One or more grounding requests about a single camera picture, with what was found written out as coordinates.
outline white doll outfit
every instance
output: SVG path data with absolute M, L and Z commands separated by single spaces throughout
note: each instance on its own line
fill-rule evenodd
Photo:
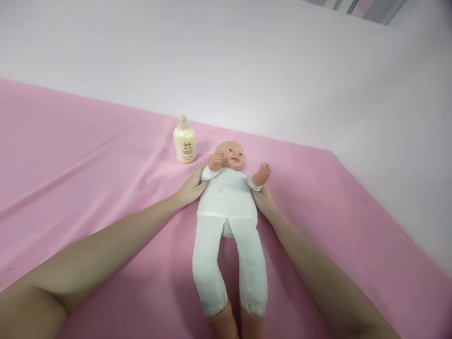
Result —
M 240 302 L 250 314 L 263 316 L 267 303 L 264 253 L 256 229 L 258 214 L 251 189 L 260 191 L 251 177 L 231 168 L 212 172 L 204 168 L 201 181 L 210 180 L 201 195 L 193 253 L 193 277 L 206 317 L 227 306 L 225 283 L 218 267 L 221 236 L 234 238 L 240 261 Z

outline bottle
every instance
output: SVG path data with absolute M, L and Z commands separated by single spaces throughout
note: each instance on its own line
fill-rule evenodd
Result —
M 187 124 L 187 116 L 179 117 L 179 126 L 174 129 L 174 144 L 176 145 L 176 156 L 180 162 L 191 163 L 196 156 L 195 132 Z

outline doll face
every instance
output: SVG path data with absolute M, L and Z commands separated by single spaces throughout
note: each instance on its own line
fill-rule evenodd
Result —
M 222 151 L 223 167 L 229 167 L 237 171 L 241 171 L 245 166 L 245 154 L 243 153 L 243 147 L 235 141 L 225 141 L 221 143 L 216 151 Z

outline white wall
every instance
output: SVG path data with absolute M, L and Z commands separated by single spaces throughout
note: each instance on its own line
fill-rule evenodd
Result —
M 333 151 L 452 276 L 452 12 L 446 1 L 406 10 L 394 60 L 362 88 L 373 103 Z
M 452 272 L 451 31 L 413 1 L 385 27 L 300 0 L 3 0 L 0 77 L 332 149 Z
M 0 77 L 331 148 L 389 31 L 301 0 L 4 0 Z

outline human hand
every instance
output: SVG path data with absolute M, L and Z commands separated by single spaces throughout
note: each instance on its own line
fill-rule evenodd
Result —
M 176 194 L 173 195 L 181 208 L 198 199 L 209 184 L 208 181 L 200 183 L 204 167 L 205 166 L 202 166 L 196 169 Z
M 218 172 L 221 169 L 223 163 L 223 156 L 225 154 L 222 151 L 215 152 L 212 159 L 209 162 L 209 169 L 212 172 Z
M 266 162 L 263 162 L 260 165 L 259 172 L 257 172 L 251 178 L 251 180 L 253 181 L 253 184 L 255 184 L 256 186 L 264 185 L 267 182 L 268 178 L 270 177 L 271 172 L 272 172 L 272 168 L 270 167 L 270 165 Z
M 279 209 L 274 203 L 272 193 L 266 185 L 261 187 L 260 192 L 254 190 L 251 191 L 254 195 L 254 201 L 256 202 L 257 207 L 267 219 L 270 219 L 272 215 L 279 213 Z

